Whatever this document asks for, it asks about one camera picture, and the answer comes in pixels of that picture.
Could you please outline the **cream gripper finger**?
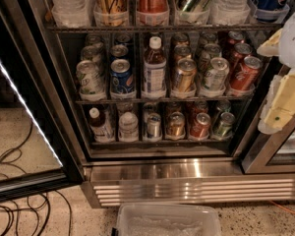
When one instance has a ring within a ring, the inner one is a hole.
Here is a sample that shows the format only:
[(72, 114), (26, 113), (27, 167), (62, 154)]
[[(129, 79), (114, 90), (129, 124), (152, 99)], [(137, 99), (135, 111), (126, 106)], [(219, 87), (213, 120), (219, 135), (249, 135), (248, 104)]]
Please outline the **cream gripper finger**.
[(264, 57), (277, 56), (279, 54), (278, 45), (281, 33), (282, 29), (277, 30), (267, 41), (258, 47), (257, 53)]
[(295, 115), (295, 69), (275, 75), (265, 98), (258, 130), (266, 135), (281, 131)]

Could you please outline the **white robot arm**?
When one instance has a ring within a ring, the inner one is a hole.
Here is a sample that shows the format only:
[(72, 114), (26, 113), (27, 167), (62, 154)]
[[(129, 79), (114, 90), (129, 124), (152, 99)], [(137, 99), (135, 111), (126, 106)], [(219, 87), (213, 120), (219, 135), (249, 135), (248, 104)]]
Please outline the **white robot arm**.
[(281, 131), (295, 115), (295, 12), (257, 53), (265, 57), (277, 56), (282, 65), (290, 68), (287, 75), (273, 78), (265, 98), (258, 129), (271, 135)]

